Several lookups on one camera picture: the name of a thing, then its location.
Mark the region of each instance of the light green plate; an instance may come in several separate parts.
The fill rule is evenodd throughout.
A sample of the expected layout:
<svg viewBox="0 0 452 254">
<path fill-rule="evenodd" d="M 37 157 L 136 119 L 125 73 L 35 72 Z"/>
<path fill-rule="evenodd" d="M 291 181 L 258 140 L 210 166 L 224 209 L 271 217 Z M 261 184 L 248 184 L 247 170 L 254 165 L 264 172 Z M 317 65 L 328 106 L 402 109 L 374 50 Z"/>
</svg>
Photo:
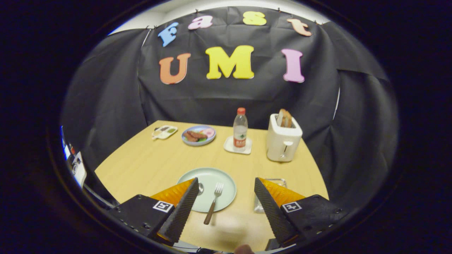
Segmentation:
<svg viewBox="0 0 452 254">
<path fill-rule="evenodd" d="M 204 191 L 201 195 L 196 197 L 192 207 L 193 211 L 209 211 L 210 205 L 212 205 L 212 201 L 215 198 L 213 193 L 217 182 L 223 183 L 224 187 L 221 196 L 215 201 L 214 211 L 216 212 L 226 208 L 234 200 L 235 194 L 237 193 L 237 187 L 235 186 L 234 180 L 226 172 L 215 168 L 193 169 L 179 178 L 177 183 L 185 182 L 195 177 L 198 177 L 198 182 L 203 184 Z"/>
</svg>

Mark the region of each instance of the plastic water bottle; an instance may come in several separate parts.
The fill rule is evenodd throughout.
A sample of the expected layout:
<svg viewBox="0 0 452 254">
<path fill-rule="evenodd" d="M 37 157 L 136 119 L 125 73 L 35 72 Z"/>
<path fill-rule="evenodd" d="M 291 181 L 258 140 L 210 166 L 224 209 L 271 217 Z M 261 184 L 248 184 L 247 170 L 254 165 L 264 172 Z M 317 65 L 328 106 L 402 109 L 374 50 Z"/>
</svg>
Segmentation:
<svg viewBox="0 0 452 254">
<path fill-rule="evenodd" d="M 245 116 L 245 108 L 238 108 L 237 116 L 234 119 L 234 150 L 245 150 L 247 131 L 248 120 Z"/>
</svg>

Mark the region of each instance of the white wall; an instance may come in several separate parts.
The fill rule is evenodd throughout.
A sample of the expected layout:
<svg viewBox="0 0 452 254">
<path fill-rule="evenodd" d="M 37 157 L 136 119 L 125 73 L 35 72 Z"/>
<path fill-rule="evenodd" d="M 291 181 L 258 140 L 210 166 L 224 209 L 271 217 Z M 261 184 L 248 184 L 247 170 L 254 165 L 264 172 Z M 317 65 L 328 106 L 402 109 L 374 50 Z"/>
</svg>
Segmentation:
<svg viewBox="0 0 452 254">
<path fill-rule="evenodd" d="M 297 2 L 287 1 L 287 0 L 198 0 L 194 2 L 187 3 L 176 9 L 169 11 L 161 23 L 171 21 L 175 18 L 188 15 L 195 12 L 195 9 L 199 11 L 205 9 L 212 9 L 217 7 L 226 6 L 258 6 L 269 9 L 279 9 L 284 12 L 292 13 L 294 15 L 304 17 L 311 21 L 316 21 L 319 24 L 328 22 L 329 20 L 322 16 L 321 14 L 315 12 L 314 10 L 303 6 Z"/>
<path fill-rule="evenodd" d="M 315 20 L 319 24 L 329 21 L 325 16 L 311 8 L 291 0 L 171 0 L 137 15 L 112 33 L 133 28 L 161 25 L 181 16 L 194 13 L 195 9 L 202 11 L 227 6 L 258 6 L 269 9 L 278 9 L 279 7 L 283 12 L 292 13 L 311 21 Z"/>
<path fill-rule="evenodd" d="M 161 20 L 164 18 L 165 15 L 166 13 L 164 12 L 155 12 L 152 9 L 149 9 L 133 17 L 126 23 L 122 24 L 120 27 L 113 30 L 113 32 L 111 32 L 110 34 L 129 29 L 146 28 L 147 26 L 153 28 L 154 26 L 158 26 L 161 24 Z"/>
</svg>

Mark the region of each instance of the white toaster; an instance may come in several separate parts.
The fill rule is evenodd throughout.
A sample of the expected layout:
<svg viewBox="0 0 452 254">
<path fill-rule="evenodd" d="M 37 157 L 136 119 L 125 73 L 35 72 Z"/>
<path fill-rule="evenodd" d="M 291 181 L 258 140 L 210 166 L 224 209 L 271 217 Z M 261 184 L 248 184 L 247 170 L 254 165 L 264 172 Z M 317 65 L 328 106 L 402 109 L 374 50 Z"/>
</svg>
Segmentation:
<svg viewBox="0 0 452 254">
<path fill-rule="evenodd" d="M 270 115 L 267 132 L 267 157 L 273 161 L 287 162 L 293 160 L 303 131 L 292 118 L 292 127 L 280 127 L 276 123 L 278 114 Z"/>
</svg>

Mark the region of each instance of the wooden table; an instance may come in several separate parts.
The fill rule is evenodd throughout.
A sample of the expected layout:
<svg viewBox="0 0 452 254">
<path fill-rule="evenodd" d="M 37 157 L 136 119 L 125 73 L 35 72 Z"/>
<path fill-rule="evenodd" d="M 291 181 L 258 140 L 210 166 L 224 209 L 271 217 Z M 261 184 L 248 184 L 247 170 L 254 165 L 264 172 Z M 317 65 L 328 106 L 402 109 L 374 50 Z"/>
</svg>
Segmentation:
<svg viewBox="0 0 452 254">
<path fill-rule="evenodd" d="M 152 132 L 163 125 L 176 126 L 178 131 L 166 140 L 153 141 Z M 224 141 L 233 134 L 232 127 L 212 126 L 217 136 L 205 146 L 184 144 L 182 132 L 195 125 L 156 121 L 114 151 L 95 172 L 120 203 L 137 194 L 151 196 L 169 188 L 195 168 L 213 167 L 227 172 L 237 185 L 234 201 L 214 213 L 209 225 L 203 224 L 206 213 L 191 211 L 180 237 L 184 242 L 222 251 L 233 251 L 241 244 L 261 251 L 274 238 L 265 214 L 253 210 L 255 177 L 283 178 L 289 189 L 301 195 L 328 198 L 320 171 L 303 139 L 294 159 L 279 163 L 266 156 L 267 130 L 248 130 L 253 147 L 250 155 L 243 155 L 223 149 Z"/>
</svg>

